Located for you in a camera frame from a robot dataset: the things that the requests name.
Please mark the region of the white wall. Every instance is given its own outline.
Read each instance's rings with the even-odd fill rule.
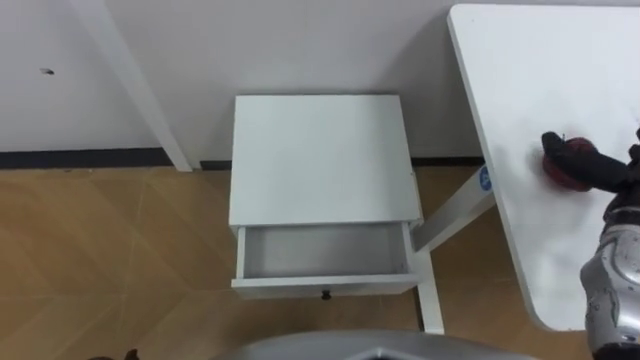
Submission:
[[[239,93],[399,92],[413,156],[479,155],[446,27],[456,2],[108,0],[107,6],[197,166],[230,159]]]
[[[0,14],[0,151],[158,146],[66,1]]]
[[[399,93],[413,156],[480,155],[446,26],[455,0],[105,2],[195,167],[231,158],[233,99],[250,93]],[[66,1],[0,11],[0,151],[158,146]]]

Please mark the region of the blue sticker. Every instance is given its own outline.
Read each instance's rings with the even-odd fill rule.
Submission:
[[[482,169],[480,169],[480,187],[482,188],[482,190],[484,191],[489,191],[491,190],[491,179],[489,178],[489,170],[487,170],[486,166],[483,166]]]

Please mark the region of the black object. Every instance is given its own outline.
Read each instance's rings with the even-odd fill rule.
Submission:
[[[91,358],[89,360],[113,360],[113,359],[105,356],[98,356],[98,357]],[[138,357],[138,349],[131,349],[127,351],[127,354],[124,356],[124,360],[140,360],[140,358]]]
[[[542,147],[553,165],[579,183],[616,194],[630,185],[627,165],[595,148],[581,151],[554,132],[542,134]]]
[[[640,344],[607,344],[593,354],[594,360],[638,360]]]
[[[424,320],[422,318],[422,307],[420,306],[420,294],[418,293],[418,287],[414,287],[411,292],[413,293],[413,306],[416,309],[416,321],[418,322],[418,329],[424,332]]]

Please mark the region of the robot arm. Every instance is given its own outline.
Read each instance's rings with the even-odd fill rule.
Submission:
[[[605,230],[596,254],[582,267],[585,327],[596,360],[640,359],[639,265],[640,225],[622,224]]]
[[[598,249],[580,271],[585,327],[594,359],[640,359],[640,147],[630,148],[625,165],[583,138],[564,141],[550,132],[542,144],[545,172],[558,184],[617,194],[605,211]]]

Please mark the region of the white nightstand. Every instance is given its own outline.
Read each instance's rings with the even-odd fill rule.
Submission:
[[[246,298],[396,294],[422,223],[398,96],[236,97],[232,287]]]

